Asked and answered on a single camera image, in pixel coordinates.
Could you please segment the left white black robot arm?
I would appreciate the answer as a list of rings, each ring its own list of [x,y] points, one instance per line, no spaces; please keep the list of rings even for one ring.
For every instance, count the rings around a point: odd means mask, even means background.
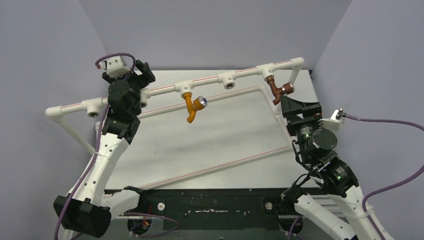
[[[140,60],[135,60],[131,68],[112,68],[108,62],[104,66],[102,77],[109,83],[107,107],[98,126],[94,153],[74,187],[67,195],[57,196],[53,203],[57,228],[95,238],[102,237],[111,221],[126,211],[136,215],[147,211],[148,200],[140,196],[139,188],[129,186],[110,197],[104,193],[114,168],[139,128],[138,116],[146,106],[142,90],[156,80],[149,64]]]

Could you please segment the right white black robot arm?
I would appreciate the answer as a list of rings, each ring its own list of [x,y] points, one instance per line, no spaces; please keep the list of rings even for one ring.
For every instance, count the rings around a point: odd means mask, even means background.
[[[392,239],[366,202],[357,177],[336,153],[338,139],[325,124],[320,103],[282,95],[280,104],[287,131],[295,138],[295,161],[308,172],[307,178],[336,203],[346,220],[323,207],[296,183],[281,194],[282,209],[308,218],[334,240]]]

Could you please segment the red-brown water faucet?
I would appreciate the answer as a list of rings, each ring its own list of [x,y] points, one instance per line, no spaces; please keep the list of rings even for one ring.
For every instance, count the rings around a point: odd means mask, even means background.
[[[270,87],[271,93],[274,96],[273,104],[276,106],[281,102],[282,95],[290,95],[295,91],[295,87],[292,83],[285,83],[282,87],[277,87],[275,84],[275,78],[270,75],[265,78],[265,82]]]

